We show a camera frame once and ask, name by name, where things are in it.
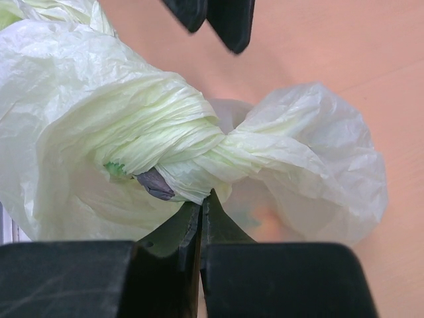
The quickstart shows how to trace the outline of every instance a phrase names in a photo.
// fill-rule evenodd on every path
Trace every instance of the black object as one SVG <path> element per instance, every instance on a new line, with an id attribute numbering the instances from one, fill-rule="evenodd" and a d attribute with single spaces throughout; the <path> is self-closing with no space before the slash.
<path id="1" fill-rule="evenodd" d="M 250 42 L 254 0 L 162 0 L 190 32 L 208 20 L 224 45 L 240 54 Z"/>
<path id="2" fill-rule="evenodd" d="M 0 317 L 197 315 L 377 317 L 354 254 L 338 244 L 258 244 L 215 192 L 185 203 L 139 242 L 37 242 L 0 248 Z"/>

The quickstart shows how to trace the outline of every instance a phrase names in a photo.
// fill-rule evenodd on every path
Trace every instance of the pink tabletop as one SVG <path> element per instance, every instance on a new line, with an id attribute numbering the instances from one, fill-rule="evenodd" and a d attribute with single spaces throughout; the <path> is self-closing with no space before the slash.
<path id="1" fill-rule="evenodd" d="M 206 97 L 257 103 L 273 89 L 321 81 L 362 111 L 387 165 L 390 206 L 354 249 L 381 317 L 424 317 L 424 1 L 256 2 L 237 57 L 209 25 L 194 36 L 159 0 L 102 0 L 121 39 Z M 262 214 L 258 240 L 278 240 Z"/>

